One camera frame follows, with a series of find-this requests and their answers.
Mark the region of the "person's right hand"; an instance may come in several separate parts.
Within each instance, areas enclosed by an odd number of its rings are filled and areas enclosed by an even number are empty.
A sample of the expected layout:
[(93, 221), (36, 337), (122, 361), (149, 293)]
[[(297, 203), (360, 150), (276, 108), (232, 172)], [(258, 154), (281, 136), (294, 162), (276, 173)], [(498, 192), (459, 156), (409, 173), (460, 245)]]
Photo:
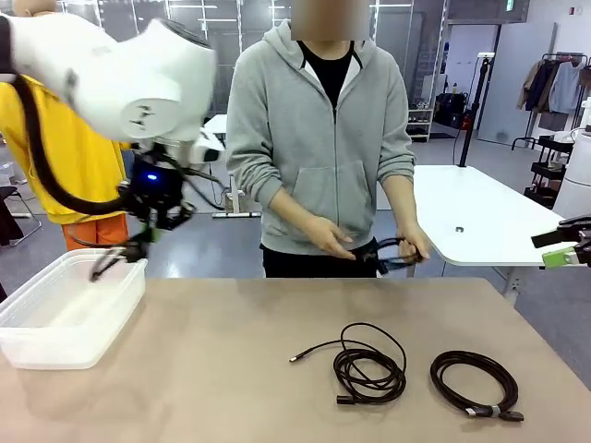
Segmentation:
[(305, 221), (303, 232), (317, 248), (326, 254), (347, 260), (355, 259), (354, 254), (345, 248), (346, 245), (353, 243), (352, 238), (332, 221), (312, 215)]

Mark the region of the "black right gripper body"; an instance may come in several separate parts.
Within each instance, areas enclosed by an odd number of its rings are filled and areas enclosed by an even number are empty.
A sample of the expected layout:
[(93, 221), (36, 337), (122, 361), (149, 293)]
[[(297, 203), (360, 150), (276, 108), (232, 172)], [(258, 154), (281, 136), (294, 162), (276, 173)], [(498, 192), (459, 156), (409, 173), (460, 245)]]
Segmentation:
[(565, 252), (563, 257), (568, 265), (590, 266), (590, 216), (580, 216), (561, 221), (559, 227), (562, 229), (563, 240), (577, 244), (570, 252)]

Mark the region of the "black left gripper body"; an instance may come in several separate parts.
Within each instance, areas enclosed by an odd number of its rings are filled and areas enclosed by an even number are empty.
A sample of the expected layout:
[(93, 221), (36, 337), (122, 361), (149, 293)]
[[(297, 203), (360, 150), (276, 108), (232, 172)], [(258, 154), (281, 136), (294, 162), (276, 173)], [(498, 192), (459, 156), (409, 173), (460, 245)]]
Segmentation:
[(123, 210), (151, 228), (174, 230), (195, 213), (195, 206), (184, 200), (185, 178), (176, 169), (149, 161), (147, 156), (134, 158), (130, 178), (117, 191)]

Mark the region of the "person's left hand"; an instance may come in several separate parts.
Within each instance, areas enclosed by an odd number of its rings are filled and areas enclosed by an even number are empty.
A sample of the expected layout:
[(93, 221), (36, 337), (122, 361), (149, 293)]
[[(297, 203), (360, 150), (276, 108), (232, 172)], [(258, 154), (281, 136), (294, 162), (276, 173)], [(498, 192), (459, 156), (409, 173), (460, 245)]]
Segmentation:
[(402, 257), (415, 257), (418, 262), (429, 259), (430, 242), (416, 222), (398, 228), (398, 236), (402, 239), (399, 252)]

